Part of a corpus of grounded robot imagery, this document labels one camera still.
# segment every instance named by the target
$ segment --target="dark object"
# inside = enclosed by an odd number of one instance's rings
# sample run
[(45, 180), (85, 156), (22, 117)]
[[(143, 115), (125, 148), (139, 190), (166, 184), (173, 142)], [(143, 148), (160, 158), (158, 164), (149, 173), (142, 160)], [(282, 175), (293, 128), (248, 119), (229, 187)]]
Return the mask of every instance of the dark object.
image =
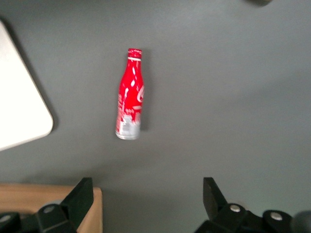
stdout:
[(92, 179), (83, 178), (59, 205), (23, 219), (16, 212), (1, 213), (0, 233), (76, 233), (93, 201)]
[(238, 204), (227, 203), (213, 178), (204, 178), (203, 203), (209, 220), (195, 233), (311, 233), (311, 211), (295, 218), (277, 210), (256, 216)]

